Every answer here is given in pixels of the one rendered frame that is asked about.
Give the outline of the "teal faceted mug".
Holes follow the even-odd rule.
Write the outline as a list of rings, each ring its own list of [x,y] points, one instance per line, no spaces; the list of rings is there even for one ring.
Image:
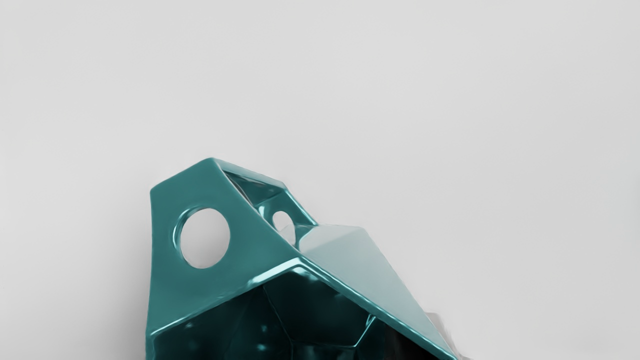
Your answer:
[[[150,205],[145,360],[458,360],[370,235],[317,223],[283,182],[206,158]],[[181,242],[203,210],[230,240],[197,268]]]

